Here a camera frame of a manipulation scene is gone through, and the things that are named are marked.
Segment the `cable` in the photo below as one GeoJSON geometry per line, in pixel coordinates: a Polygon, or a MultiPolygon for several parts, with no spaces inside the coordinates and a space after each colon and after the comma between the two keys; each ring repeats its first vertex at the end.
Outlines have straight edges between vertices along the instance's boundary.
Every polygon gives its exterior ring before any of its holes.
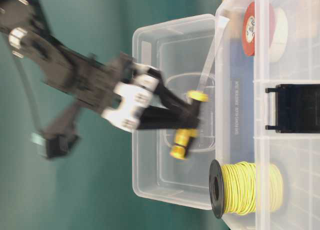
{"type": "Polygon", "coordinates": [[[11,46],[9,45],[8,39],[7,37],[2,33],[1,34],[3,37],[3,40],[5,43],[7,43],[10,55],[13,59],[13,62],[15,64],[16,70],[19,74],[21,83],[23,85],[24,91],[25,91],[25,95],[27,97],[28,100],[28,104],[29,104],[29,109],[31,112],[31,117],[32,117],[32,122],[34,125],[34,128],[40,133],[42,134],[43,130],[42,130],[42,125],[41,125],[41,121],[40,121],[40,115],[39,115],[39,111],[38,111],[38,106],[37,106],[37,101],[35,98],[35,94],[32,90],[31,84],[29,82],[28,76],[24,70],[23,65],[21,64],[21,61],[13,56],[13,54],[11,54],[11,46]]]}
{"type": "MultiPolygon", "coordinates": [[[[224,213],[247,215],[256,212],[256,164],[239,162],[221,166],[224,182],[224,213]]],[[[275,212],[283,204],[284,182],[279,169],[271,164],[270,211],[275,212]]]]}

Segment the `white tape roll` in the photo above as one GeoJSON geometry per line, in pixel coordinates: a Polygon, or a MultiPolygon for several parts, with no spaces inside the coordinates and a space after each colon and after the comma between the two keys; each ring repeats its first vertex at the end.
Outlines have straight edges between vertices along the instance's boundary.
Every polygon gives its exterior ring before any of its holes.
{"type": "Polygon", "coordinates": [[[284,54],[288,42],[288,19],[285,11],[278,7],[274,10],[275,30],[269,50],[271,63],[276,63],[284,54]]]}

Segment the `plastic storage box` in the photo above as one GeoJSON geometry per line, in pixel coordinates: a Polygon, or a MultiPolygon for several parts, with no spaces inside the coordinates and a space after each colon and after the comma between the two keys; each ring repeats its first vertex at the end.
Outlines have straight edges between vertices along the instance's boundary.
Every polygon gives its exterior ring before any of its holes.
{"type": "MultiPolygon", "coordinates": [[[[164,82],[186,100],[195,90],[215,33],[211,14],[139,28],[133,35],[133,57],[162,71],[164,82]]],[[[215,157],[215,75],[212,69],[205,92],[199,138],[187,160],[170,156],[172,130],[142,130],[132,134],[132,185],[144,198],[193,208],[211,209],[209,168],[215,157]]]]}
{"type": "Polygon", "coordinates": [[[216,158],[220,164],[257,165],[256,213],[225,214],[232,230],[315,230],[320,226],[320,134],[281,134],[275,124],[279,84],[320,84],[320,0],[225,0],[216,12],[230,19],[215,62],[216,158]],[[255,57],[242,49],[242,25],[255,1],[255,57]],[[269,6],[282,8],[288,20],[285,52],[269,58],[269,6]],[[284,179],[284,203],[270,212],[269,167],[284,179]]]}

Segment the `yellow wire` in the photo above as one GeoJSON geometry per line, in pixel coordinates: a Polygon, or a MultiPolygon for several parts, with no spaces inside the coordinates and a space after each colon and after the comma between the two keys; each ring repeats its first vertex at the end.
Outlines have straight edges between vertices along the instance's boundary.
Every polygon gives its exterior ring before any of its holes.
{"type": "MultiPolygon", "coordinates": [[[[224,182],[224,213],[247,215],[256,212],[256,164],[239,162],[221,166],[224,182]]],[[[278,210],[283,203],[284,182],[279,169],[271,164],[270,210],[278,210]]]]}

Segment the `red tape roll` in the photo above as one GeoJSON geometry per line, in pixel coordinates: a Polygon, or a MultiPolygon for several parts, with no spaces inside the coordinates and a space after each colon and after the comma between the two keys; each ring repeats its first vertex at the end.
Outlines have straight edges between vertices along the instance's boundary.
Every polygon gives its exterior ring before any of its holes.
{"type": "MultiPolygon", "coordinates": [[[[275,11],[274,8],[269,6],[269,45],[274,38],[276,28],[275,11]]],[[[242,27],[242,46],[244,53],[247,56],[255,55],[255,42],[256,42],[256,16],[255,16],[255,2],[250,3],[246,9],[242,27]]]]}

